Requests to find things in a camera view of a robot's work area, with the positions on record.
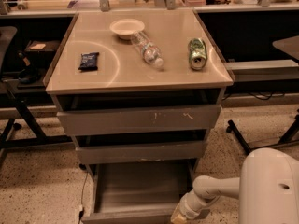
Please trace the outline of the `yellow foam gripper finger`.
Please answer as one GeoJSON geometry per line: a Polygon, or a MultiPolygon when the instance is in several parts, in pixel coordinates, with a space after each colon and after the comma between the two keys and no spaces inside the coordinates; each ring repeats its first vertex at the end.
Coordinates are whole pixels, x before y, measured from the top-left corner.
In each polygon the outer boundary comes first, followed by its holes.
{"type": "Polygon", "coordinates": [[[187,223],[185,216],[183,216],[179,211],[179,205],[176,206],[173,214],[170,217],[170,221],[172,224],[186,224],[187,223]]]}

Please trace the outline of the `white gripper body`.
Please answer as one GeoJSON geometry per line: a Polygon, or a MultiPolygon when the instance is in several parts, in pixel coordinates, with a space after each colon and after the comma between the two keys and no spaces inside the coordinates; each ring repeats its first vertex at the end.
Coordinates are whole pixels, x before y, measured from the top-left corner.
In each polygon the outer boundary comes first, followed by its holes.
{"type": "Polygon", "coordinates": [[[179,212],[188,220],[195,220],[204,209],[212,205],[214,199],[204,199],[193,191],[186,193],[179,202],[179,212]]]}

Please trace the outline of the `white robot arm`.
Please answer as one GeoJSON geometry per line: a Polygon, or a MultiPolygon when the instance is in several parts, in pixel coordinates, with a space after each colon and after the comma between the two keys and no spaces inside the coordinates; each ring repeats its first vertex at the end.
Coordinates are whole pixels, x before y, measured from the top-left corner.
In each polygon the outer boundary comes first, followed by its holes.
{"type": "Polygon", "coordinates": [[[221,197],[239,200],[239,224],[299,224],[299,161],[272,149],[252,151],[241,175],[196,177],[175,208],[171,222],[187,224],[221,197]]]}

